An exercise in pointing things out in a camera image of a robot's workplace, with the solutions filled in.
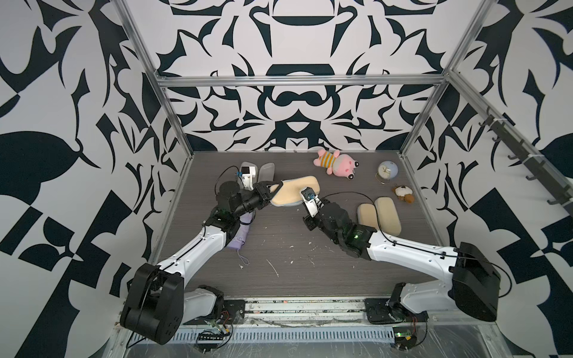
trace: stuffed animal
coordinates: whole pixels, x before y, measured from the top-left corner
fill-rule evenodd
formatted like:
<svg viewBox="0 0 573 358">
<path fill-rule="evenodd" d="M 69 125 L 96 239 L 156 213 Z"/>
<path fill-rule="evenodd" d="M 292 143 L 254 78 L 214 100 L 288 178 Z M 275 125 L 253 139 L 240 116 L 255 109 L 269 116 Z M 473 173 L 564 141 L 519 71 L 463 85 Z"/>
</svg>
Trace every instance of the stuffed animal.
<svg viewBox="0 0 573 358">
<path fill-rule="evenodd" d="M 414 202 L 413 191 L 407 186 L 396 187 L 393 188 L 392 191 L 398 196 L 399 200 L 402 200 L 408 204 L 412 204 Z"/>
<path fill-rule="evenodd" d="M 336 176 L 345 176 L 348 179 L 354 179 L 354 168 L 359 165 L 348 154 L 340 154 L 339 150 L 329 153 L 324 148 L 319 150 L 319 157 L 313 163 L 317 167 L 326 168 L 326 174 L 328 175 L 334 173 Z"/>
</svg>

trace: black and white wallpaper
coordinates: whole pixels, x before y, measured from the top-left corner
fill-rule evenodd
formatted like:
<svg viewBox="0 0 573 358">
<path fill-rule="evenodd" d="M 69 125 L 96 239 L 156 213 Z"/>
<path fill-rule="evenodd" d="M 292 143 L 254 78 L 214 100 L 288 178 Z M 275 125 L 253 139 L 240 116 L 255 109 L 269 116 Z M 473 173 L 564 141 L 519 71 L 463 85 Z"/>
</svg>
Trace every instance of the black and white wallpaper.
<svg viewBox="0 0 573 358">
<path fill-rule="evenodd" d="M 434 73 L 479 0 L 128 0 L 163 76 Z"/>
<path fill-rule="evenodd" d="M 109 0 L 4 2 L 0 31 L 2 356 L 90 357 L 186 155 Z"/>
<path fill-rule="evenodd" d="M 500 0 L 485 25 L 459 71 L 573 178 L 573 3 Z"/>
<path fill-rule="evenodd" d="M 239 86 L 167 95 L 194 150 L 399 150 L 431 92 L 432 85 Z"/>
<path fill-rule="evenodd" d="M 129 0 L 162 76 L 441 73 L 479 0 Z M 430 85 L 171 88 L 194 150 L 398 150 Z"/>
<path fill-rule="evenodd" d="M 571 178 L 570 1 L 500 0 L 461 73 Z M 434 221 L 508 270 L 497 325 L 521 355 L 573 354 L 573 219 L 451 86 L 408 153 Z M 509 282 L 502 274 L 500 294 Z"/>
</svg>

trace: sponge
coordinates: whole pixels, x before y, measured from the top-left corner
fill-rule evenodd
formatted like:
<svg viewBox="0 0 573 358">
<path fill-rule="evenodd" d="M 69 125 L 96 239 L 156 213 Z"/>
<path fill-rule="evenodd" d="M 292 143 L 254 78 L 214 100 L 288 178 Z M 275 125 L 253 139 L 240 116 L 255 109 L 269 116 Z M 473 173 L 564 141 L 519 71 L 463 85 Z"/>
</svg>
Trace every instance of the sponge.
<svg viewBox="0 0 573 358">
<path fill-rule="evenodd" d="M 273 192 L 278 187 L 278 184 L 270 187 L 270 191 Z M 303 203 L 303 197 L 300 192 L 306 187 L 310 187 L 315 191 L 315 194 L 320 193 L 320 185 L 318 180 L 314 176 L 303 176 L 298 179 L 283 180 L 282 188 L 279 189 L 278 193 L 270 201 L 274 206 L 295 206 Z"/>
<path fill-rule="evenodd" d="M 398 212 L 392 198 L 382 197 L 372 204 L 361 204 L 358 207 L 358 222 L 362 225 L 371 226 L 377 230 L 382 229 L 387 234 L 398 236 L 402 232 L 402 225 L 398 218 Z M 378 226 L 376 211 L 382 228 Z"/>
</svg>

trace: blue alarm clock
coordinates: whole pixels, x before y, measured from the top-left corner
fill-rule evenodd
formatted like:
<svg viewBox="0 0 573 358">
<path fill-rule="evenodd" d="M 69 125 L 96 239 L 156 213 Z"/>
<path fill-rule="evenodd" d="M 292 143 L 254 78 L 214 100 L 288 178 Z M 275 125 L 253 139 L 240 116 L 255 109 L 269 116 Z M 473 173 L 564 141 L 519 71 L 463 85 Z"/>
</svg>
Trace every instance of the blue alarm clock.
<svg viewBox="0 0 573 358">
<path fill-rule="evenodd" d="M 386 160 L 378 166 L 378 175 L 384 180 L 390 180 L 398 175 L 398 166 L 396 163 Z"/>
</svg>

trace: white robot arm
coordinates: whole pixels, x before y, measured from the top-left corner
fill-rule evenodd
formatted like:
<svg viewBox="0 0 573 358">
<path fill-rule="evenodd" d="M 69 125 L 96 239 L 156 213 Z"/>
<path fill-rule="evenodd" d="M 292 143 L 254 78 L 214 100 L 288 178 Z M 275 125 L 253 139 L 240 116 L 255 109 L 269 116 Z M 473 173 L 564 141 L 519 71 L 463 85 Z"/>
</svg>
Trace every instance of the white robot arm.
<svg viewBox="0 0 573 358">
<path fill-rule="evenodd" d="M 218 319 L 222 292 L 200 286 L 184 293 L 184 288 L 199 268 L 233 239 L 239 217 L 267 206 L 282 185 L 259 182 L 253 184 L 253 190 L 245 190 L 237 182 L 223 183 L 217 193 L 218 204 L 199 234 L 156 266 L 145 263 L 138 268 L 120 324 L 165 344 L 183 322 L 197 317 Z M 291 194 L 300 200 L 298 192 Z M 350 256 L 395 263 L 436 278 L 423 284 L 397 284 L 386 304 L 385 318 L 378 323 L 404 321 L 427 310 L 455 308 L 480 320 L 496 319 L 500 276 L 475 246 L 462 243 L 456 249 L 393 237 L 353 223 L 346 210 L 319 199 L 309 187 L 300 195 L 308 213 L 304 218 L 307 228 L 318 227 Z"/>
<path fill-rule="evenodd" d="M 267 206 L 282 182 L 258 182 L 252 190 L 237 182 L 221 184 L 201 232 L 188 244 L 156 266 L 143 264 L 135 273 L 121 312 L 120 324 L 159 344 L 165 344 L 183 322 L 197 317 L 220 317 L 223 294 L 200 286 L 184 293 L 193 275 L 211 256 L 225 247 L 241 224 L 240 217 Z"/>
<path fill-rule="evenodd" d="M 353 223 L 346 210 L 319 199 L 311 188 L 301 196 L 308 216 L 304 222 L 318 227 L 348 255 L 395 263 L 436 278 L 422 284 L 397 284 L 387 303 L 387 323 L 402 321 L 427 310 L 459 309 L 482 321 L 495 321 L 500 275 L 475 246 L 460 248 L 427 245 L 394 237 Z"/>
</svg>

